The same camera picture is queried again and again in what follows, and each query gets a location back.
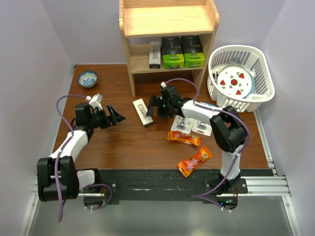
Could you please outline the blue razor blister pack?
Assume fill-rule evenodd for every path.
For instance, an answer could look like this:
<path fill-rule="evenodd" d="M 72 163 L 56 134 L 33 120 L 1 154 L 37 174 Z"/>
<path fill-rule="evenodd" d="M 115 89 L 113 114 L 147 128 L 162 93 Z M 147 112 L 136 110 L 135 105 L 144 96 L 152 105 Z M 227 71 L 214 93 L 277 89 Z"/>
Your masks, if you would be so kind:
<path fill-rule="evenodd" d="M 212 116 L 217 115 L 218 112 L 214 111 L 216 108 L 214 105 L 207 103 L 201 103 L 201 105 L 203 108 L 195 107 L 192 109 L 191 115 L 192 118 L 194 118 L 192 131 L 205 136 L 211 136 L 212 127 L 210 125 L 209 119 Z"/>
<path fill-rule="evenodd" d="M 170 130 L 179 131 L 185 134 L 190 134 L 193 124 L 194 124 L 194 119 L 183 118 L 179 115 L 176 115 Z"/>

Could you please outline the orange razor bag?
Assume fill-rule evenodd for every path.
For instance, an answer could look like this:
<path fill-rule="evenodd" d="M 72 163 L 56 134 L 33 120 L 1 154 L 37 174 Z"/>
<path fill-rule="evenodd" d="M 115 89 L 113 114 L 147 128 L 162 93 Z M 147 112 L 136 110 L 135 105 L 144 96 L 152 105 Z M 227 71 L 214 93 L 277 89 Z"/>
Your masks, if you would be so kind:
<path fill-rule="evenodd" d="M 177 167 L 184 177 L 188 177 L 195 169 L 207 162 L 213 154 L 206 146 L 202 146 L 198 153 L 178 163 Z"/>
<path fill-rule="evenodd" d="M 200 146 L 201 144 L 200 137 L 191 134 L 186 134 L 180 131 L 169 131 L 167 134 L 167 140 L 194 146 Z"/>

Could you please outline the black green razor box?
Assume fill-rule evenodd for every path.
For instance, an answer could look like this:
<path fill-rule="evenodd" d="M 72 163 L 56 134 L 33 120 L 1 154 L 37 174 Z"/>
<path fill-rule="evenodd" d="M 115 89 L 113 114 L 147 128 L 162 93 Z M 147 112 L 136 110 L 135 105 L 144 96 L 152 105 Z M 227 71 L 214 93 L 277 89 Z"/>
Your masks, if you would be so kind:
<path fill-rule="evenodd" d="M 162 60 L 164 69 L 184 67 L 184 54 L 179 36 L 161 38 Z"/>
<path fill-rule="evenodd" d="M 181 36 L 184 68 L 198 68 L 205 64 L 205 55 L 198 35 Z"/>

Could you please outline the blue white ceramic bowl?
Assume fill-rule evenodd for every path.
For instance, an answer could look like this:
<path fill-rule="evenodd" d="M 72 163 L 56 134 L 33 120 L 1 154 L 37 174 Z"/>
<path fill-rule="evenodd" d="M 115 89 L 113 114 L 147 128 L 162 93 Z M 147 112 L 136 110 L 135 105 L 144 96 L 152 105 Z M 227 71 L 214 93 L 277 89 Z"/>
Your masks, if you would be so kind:
<path fill-rule="evenodd" d="M 92 88 L 96 85 L 98 75 L 93 71 L 84 71 L 78 76 L 77 82 L 84 88 Z"/>

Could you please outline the white plastic laundry basket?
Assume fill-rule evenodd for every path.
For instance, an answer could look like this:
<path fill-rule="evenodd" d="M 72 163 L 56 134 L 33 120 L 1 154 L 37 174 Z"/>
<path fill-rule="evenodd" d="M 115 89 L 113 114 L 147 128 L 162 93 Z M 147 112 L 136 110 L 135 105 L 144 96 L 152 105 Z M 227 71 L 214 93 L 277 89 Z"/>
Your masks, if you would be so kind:
<path fill-rule="evenodd" d="M 217 85 L 218 73 L 230 64 L 238 64 L 244 67 L 253 76 L 254 90 L 252 94 L 244 99 L 235 99 L 219 91 Z M 210 98 L 216 101 L 219 107 L 231 105 L 238 112 L 253 112 L 262 103 L 271 100 L 275 95 L 266 57 L 258 48 L 246 45 L 219 47 L 210 55 L 208 71 L 207 89 Z"/>

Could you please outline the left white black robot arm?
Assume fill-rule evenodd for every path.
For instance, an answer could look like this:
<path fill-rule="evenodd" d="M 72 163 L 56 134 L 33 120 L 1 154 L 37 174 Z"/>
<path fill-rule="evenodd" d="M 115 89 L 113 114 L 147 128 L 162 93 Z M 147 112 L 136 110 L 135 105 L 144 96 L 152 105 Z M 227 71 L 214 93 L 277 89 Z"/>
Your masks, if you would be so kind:
<path fill-rule="evenodd" d="M 90 141 L 94 130 L 117 125 L 126 118 L 107 105 L 110 115 L 97 106 L 88 103 L 75 106 L 75 118 L 71 121 L 73 132 L 68 132 L 61 146 L 47 158 L 37 162 L 37 186 L 42 202 L 77 198 L 79 191 L 86 188 L 98 192 L 102 181 L 97 168 L 77 170 L 75 159 Z"/>

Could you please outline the aluminium rail frame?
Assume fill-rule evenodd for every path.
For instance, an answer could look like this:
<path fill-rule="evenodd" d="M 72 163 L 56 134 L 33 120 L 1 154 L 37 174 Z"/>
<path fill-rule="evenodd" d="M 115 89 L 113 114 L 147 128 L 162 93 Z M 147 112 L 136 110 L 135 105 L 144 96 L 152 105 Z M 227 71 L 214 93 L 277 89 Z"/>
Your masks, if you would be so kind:
<path fill-rule="evenodd" d="M 197 147 L 166 139 L 172 120 L 157 118 L 143 127 L 134 109 L 123 112 L 126 120 L 96 131 L 76 160 L 76 167 L 99 170 L 178 170 L 177 164 L 197 153 Z M 297 236 L 285 177 L 278 176 L 271 157 L 265 156 L 261 126 L 254 116 L 244 115 L 253 140 L 243 153 L 243 170 L 270 170 L 271 177 L 249 174 L 248 193 L 237 194 L 232 211 L 195 201 L 120 201 L 100 210 L 84 207 L 87 194 L 66 202 L 62 222 L 59 204 L 41 202 L 33 187 L 20 235 L 22 236 Z M 219 170 L 221 152 L 213 137 L 202 144 L 213 158 L 198 170 Z"/>

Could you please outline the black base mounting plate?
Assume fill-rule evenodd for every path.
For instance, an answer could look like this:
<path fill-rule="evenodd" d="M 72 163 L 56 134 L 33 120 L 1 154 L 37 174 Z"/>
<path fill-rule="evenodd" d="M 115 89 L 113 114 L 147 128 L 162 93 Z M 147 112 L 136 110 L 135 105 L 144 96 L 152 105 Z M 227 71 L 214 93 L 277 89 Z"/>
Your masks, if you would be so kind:
<path fill-rule="evenodd" d="M 67 170 L 65 177 L 61 177 L 61 191 L 63 201 L 76 199 L 79 191 L 88 196 L 84 198 L 85 207 L 89 210 L 100 209 L 107 204 L 119 204 L 120 201 L 195 201 L 191 197 L 199 193 L 210 191 L 223 179 L 219 170 L 196 170 L 189 177 L 184 177 L 179 170 L 98 170 L 86 169 L 95 174 L 95 181 L 90 185 L 95 187 L 79 187 L 79 171 Z M 52 177 L 53 167 L 47 170 L 37 168 L 38 195 L 42 202 L 58 201 L 56 181 Z M 241 170 L 241 177 L 236 180 L 226 180 L 208 199 L 217 200 L 217 195 L 232 194 L 232 200 L 220 206 L 235 208 L 238 204 L 237 194 L 248 193 L 245 178 L 249 174 L 259 177 L 271 177 L 270 170 Z"/>

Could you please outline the white Harry's razor box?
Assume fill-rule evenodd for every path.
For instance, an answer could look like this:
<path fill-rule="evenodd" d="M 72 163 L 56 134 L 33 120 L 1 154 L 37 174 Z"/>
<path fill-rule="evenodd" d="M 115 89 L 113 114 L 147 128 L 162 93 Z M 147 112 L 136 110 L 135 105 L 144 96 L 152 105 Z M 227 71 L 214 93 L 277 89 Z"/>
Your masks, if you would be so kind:
<path fill-rule="evenodd" d="M 160 67 L 161 67 L 160 42 L 150 42 L 149 68 L 160 69 Z"/>

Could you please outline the silver Harry's razor box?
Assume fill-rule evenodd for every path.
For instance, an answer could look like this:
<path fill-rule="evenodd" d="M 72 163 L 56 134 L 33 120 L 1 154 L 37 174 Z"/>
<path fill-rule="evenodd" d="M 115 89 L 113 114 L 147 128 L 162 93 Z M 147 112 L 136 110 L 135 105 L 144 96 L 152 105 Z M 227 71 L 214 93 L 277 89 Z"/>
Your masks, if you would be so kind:
<path fill-rule="evenodd" d="M 144 127 L 153 125 L 154 121 L 146 115 L 148 108 L 142 98 L 132 102 Z"/>

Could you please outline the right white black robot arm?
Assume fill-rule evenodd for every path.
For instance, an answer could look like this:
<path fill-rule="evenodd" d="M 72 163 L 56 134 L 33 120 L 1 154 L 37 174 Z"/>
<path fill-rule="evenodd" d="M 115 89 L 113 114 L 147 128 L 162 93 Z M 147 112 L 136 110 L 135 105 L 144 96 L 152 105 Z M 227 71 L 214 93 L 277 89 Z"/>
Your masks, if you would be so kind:
<path fill-rule="evenodd" d="M 208 192 L 195 197 L 201 198 L 218 189 L 231 193 L 237 187 L 236 180 L 240 177 L 241 153 L 250 141 L 249 130 L 234 107 L 219 108 L 192 98 L 182 98 L 174 86 L 160 86 L 160 92 L 160 96 L 150 97 L 147 116 L 152 117 L 154 107 L 157 107 L 157 115 L 162 118 L 179 115 L 210 125 L 216 144 L 222 150 L 219 183 Z"/>

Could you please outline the white watermelon pattern plate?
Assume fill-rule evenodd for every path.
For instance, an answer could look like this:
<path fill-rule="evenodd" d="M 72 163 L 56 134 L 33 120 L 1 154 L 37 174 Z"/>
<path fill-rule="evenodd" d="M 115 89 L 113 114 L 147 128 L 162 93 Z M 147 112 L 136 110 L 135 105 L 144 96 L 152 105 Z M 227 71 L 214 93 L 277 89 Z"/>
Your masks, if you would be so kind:
<path fill-rule="evenodd" d="M 252 74 L 238 64 L 225 66 L 217 76 L 219 91 L 235 99 L 244 99 L 254 90 Z"/>

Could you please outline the wooden two-tier shelf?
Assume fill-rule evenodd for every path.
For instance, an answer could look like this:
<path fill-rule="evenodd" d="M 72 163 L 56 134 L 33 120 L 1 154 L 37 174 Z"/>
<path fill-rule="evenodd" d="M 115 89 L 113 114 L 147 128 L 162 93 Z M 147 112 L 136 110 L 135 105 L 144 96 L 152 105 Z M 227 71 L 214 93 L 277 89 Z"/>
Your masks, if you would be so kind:
<path fill-rule="evenodd" d="M 150 69 L 150 46 L 132 46 L 130 39 L 197 34 L 206 59 L 203 67 L 190 68 L 190 71 L 194 83 L 199 87 L 219 23 L 220 15 L 213 0 L 121 0 L 119 26 L 132 95 L 136 95 L 136 74 L 165 72 L 165 69 Z"/>

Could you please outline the left blue razor blister pack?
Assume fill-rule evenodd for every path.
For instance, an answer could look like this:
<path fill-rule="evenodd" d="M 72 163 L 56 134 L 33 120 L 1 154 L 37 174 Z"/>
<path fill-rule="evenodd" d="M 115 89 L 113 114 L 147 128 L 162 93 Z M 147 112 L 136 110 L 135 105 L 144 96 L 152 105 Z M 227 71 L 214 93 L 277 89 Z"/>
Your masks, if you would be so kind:
<path fill-rule="evenodd" d="M 183 118 L 179 115 L 176 115 L 170 130 L 179 131 L 185 134 L 190 134 L 193 124 L 194 124 L 194 119 Z"/>

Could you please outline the right blue razor blister pack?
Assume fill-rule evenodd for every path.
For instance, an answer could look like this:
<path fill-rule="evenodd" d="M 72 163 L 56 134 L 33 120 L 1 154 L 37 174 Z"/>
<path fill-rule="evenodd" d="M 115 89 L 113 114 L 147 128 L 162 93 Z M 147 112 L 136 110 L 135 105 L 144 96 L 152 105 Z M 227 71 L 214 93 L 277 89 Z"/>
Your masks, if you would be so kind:
<path fill-rule="evenodd" d="M 203 108 L 195 107 L 192 109 L 191 115 L 192 118 L 194 118 L 192 131 L 205 136 L 211 136 L 212 127 L 210 125 L 209 119 L 212 116 L 217 115 L 218 112 L 214 111 L 216 108 L 214 105 L 207 103 L 201 103 L 201 105 Z"/>

